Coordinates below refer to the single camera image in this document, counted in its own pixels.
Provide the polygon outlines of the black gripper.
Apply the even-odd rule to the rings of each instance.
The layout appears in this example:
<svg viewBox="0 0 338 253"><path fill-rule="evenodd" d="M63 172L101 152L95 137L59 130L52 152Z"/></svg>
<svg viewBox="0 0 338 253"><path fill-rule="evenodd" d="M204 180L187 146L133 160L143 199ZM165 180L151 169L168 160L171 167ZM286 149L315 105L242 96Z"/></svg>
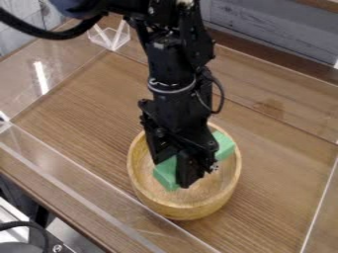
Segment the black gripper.
<svg viewBox="0 0 338 253"><path fill-rule="evenodd" d="M176 155L175 179L184 189L212 171L217 161L219 144L207 122L220 113L224 99L213 110L212 85L224 94L222 84L208 70L199 71L192 83L176 90L156 87L151 79L153 99L139 102L140 123L153 163L160 164Z"/></svg>

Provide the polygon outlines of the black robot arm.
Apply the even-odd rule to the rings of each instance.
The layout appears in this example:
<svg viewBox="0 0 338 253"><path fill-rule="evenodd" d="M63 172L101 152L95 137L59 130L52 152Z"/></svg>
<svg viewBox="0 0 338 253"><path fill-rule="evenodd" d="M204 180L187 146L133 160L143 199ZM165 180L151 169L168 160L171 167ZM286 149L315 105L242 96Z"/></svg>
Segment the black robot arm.
<svg viewBox="0 0 338 253"><path fill-rule="evenodd" d="M73 19L108 13L124 17L147 55L148 89L140 121L153 163L173 158L173 182L188 188L212 171L219 144L207 122L217 83L207 63L215 41L204 28L200 0L50 0Z"/></svg>

